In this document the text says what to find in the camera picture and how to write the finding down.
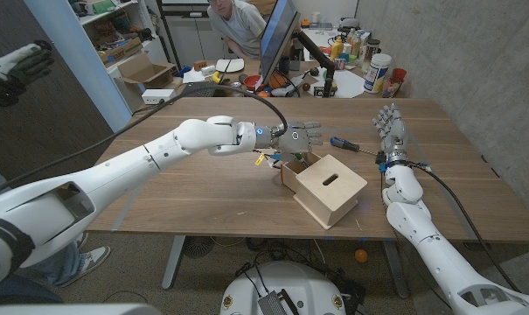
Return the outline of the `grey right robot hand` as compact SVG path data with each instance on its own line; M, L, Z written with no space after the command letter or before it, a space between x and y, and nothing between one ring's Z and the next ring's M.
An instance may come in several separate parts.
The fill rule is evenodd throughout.
M386 166L403 164L407 158L407 130L400 109L395 103L385 105L372 119L372 124L381 138L381 150L386 156Z

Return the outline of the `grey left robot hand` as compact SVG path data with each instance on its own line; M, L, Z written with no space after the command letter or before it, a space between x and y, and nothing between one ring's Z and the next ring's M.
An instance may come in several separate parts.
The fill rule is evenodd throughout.
M280 154L282 161L292 161L296 154L312 152L312 146L322 145L320 122L288 122L287 130L271 140L270 147Z

